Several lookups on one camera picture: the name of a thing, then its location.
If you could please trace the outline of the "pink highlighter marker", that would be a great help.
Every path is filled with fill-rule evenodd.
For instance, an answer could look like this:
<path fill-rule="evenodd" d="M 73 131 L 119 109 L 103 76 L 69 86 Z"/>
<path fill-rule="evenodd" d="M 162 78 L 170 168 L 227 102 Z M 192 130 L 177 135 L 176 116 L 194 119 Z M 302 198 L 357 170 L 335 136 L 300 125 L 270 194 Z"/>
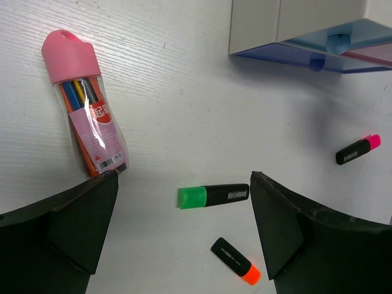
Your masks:
<path fill-rule="evenodd" d="M 368 135 L 336 153 L 336 163 L 344 165 L 358 157 L 361 157 L 381 145 L 381 137 L 378 134 Z"/>

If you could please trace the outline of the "green highlighter marker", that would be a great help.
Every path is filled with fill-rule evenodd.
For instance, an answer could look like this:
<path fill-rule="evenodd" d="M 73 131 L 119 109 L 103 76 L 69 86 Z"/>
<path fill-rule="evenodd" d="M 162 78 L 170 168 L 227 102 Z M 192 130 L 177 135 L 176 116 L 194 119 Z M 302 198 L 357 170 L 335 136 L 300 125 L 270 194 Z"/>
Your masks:
<path fill-rule="evenodd" d="M 245 201 L 249 198 L 248 184 L 218 184 L 178 189 L 180 209 L 204 208 Z"/>

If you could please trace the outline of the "orange highlighter marker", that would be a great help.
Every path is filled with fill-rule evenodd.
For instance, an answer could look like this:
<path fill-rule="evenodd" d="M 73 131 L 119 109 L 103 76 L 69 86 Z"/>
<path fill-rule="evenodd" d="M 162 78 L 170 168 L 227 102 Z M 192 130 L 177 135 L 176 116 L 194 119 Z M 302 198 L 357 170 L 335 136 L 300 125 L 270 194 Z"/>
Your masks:
<path fill-rule="evenodd" d="M 224 238 L 218 238 L 211 251 L 249 285 L 255 285 L 260 280 L 260 270 Z"/>

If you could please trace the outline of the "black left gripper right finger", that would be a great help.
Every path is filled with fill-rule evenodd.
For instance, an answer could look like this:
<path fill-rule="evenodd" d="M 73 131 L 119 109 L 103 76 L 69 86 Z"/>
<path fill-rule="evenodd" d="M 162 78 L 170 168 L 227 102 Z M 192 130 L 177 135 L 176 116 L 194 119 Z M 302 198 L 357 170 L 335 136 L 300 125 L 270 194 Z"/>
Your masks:
<path fill-rule="evenodd" d="M 390 293 L 391 226 L 333 210 L 260 171 L 251 201 L 278 293 Z"/>

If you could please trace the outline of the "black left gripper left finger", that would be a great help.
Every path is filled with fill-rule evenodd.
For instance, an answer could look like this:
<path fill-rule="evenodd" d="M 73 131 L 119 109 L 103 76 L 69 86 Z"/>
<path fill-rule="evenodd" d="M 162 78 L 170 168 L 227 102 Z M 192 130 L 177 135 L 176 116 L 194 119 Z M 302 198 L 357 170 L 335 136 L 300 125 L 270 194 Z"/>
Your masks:
<path fill-rule="evenodd" d="M 1 215 L 1 293 L 85 293 L 118 194 L 107 171 Z"/>

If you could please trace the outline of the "pink small drawer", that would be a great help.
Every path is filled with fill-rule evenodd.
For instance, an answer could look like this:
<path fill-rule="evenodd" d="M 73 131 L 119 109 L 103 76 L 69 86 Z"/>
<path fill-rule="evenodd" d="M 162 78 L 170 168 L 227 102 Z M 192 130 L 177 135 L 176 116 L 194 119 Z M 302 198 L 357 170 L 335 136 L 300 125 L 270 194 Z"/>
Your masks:
<path fill-rule="evenodd" d="M 360 61 L 372 62 L 381 66 L 391 67 L 392 43 L 348 50 L 342 55 Z"/>

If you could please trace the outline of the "light blue small drawer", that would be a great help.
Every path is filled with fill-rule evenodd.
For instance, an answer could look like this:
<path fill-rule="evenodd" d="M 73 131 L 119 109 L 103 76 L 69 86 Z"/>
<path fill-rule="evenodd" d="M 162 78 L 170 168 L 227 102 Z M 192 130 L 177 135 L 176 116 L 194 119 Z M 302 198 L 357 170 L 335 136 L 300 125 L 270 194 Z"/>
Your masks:
<path fill-rule="evenodd" d="M 309 50 L 341 55 L 348 50 L 391 42 L 391 28 L 371 20 L 358 20 L 314 31 L 284 43 Z"/>

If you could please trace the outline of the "white mini drawer cabinet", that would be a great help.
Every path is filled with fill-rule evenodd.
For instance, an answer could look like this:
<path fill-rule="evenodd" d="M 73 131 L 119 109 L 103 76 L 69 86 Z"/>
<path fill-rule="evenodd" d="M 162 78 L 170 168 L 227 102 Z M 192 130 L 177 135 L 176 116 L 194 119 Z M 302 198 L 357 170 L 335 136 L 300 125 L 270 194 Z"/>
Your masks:
<path fill-rule="evenodd" d="M 363 19 L 391 28 L 391 1 L 233 1 L 229 53 Z"/>

